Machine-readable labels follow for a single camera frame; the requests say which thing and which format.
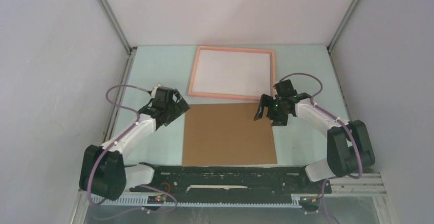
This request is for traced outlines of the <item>brown cardboard backing board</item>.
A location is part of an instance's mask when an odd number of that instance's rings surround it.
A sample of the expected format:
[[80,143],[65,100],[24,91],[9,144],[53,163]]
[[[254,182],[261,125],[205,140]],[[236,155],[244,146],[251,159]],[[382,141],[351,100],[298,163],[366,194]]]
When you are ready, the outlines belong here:
[[183,166],[277,164],[271,121],[258,104],[195,104],[185,114]]

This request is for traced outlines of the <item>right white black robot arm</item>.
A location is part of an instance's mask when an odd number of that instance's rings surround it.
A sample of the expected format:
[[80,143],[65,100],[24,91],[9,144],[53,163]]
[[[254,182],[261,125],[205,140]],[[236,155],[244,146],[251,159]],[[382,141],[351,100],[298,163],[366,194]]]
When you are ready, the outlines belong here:
[[300,118],[326,138],[327,155],[323,160],[304,166],[298,177],[298,187],[311,192],[318,181],[350,175],[361,177],[363,169],[375,164],[370,136],[366,124],[360,120],[349,121],[320,107],[307,93],[299,93],[291,80],[274,85],[276,94],[261,95],[254,120],[265,115],[272,126],[286,126],[289,116]]

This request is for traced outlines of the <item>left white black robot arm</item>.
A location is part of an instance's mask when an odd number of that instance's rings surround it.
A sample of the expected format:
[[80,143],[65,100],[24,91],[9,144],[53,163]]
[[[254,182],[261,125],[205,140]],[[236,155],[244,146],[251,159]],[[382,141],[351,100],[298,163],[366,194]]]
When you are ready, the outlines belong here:
[[[143,185],[148,191],[157,191],[162,185],[162,178],[155,174],[155,169],[146,164],[127,167],[125,159],[144,139],[161,126],[168,126],[190,106],[177,89],[156,84],[145,91],[150,100],[136,110],[114,101],[110,104],[132,111],[135,118],[118,135],[100,146],[86,148],[80,171],[79,188],[86,191],[91,205],[100,205],[106,200],[117,200],[125,189]],[[92,196],[102,197],[95,202]]]

